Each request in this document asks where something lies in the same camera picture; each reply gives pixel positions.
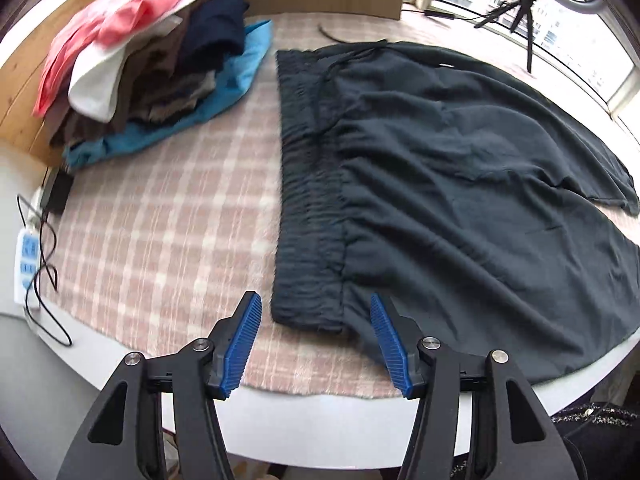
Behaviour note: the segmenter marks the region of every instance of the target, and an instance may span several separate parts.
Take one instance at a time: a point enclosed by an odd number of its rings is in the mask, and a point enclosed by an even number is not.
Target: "table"
[[[47,301],[74,340],[49,347],[96,388],[102,388],[130,349],[87,327]],[[640,341],[640,328],[590,366],[534,389],[550,413],[564,408],[604,378]],[[162,424],[175,431],[171,394],[162,394]],[[469,448],[471,399],[460,398],[456,454]],[[377,469],[401,465],[417,400],[290,396],[240,386],[216,401],[229,453],[271,463],[327,469]]]

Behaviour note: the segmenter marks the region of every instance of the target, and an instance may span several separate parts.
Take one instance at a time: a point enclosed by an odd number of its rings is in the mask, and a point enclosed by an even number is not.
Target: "brown cloth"
[[[151,88],[165,85],[174,74],[178,51],[189,27],[189,16],[201,4],[209,0],[196,0],[179,10],[176,16],[182,19],[169,34],[153,38],[144,47],[127,57],[118,85],[118,100],[113,118],[101,123],[79,114],[70,108],[67,92],[68,80],[61,86],[58,97],[47,111],[44,129],[49,134],[51,146],[76,144],[82,140],[97,140],[124,130],[130,117],[132,96],[138,85],[144,83]]]

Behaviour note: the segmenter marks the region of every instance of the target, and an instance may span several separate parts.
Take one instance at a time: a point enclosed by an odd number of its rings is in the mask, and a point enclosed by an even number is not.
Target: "tripod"
[[[509,27],[509,31],[511,33],[515,32],[522,21],[522,17],[527,17],[527,72],[529,73],[531,73],[531,60],[533,58],[533,15],[531,13],[531,7],[535,2],[536,0],[516,0],[510,4],[503,4],[497,9],[488,12],[484,20],[474,25],[474,28],[480,28],[489,22],[497,20],[505,12],[509,12],[511,9],[519,6],[520,8],[513,23],[511,23],[511,27]]]

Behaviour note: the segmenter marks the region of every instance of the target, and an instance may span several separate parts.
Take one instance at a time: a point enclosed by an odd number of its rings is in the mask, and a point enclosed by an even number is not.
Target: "metal bolt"
[[[140,362],[140,354],[138,352],[131,352],[124,356],[124,364],[127,366],[135,366]]]
[[[427,350],[437,350],[440,348],[440,340],[436,337],[425,337],[422,340],[422,346],[424,346]]]
[[[509,354],[504,350],[494,350],[491,352],[491,358],[497,363],[504,364],[509,360]]]
[[[206,337],[198,338],[193,342],[193,345],[191,345],[191,347],[196,352],[204,352],[207,348],[209,348],[209,340]]]

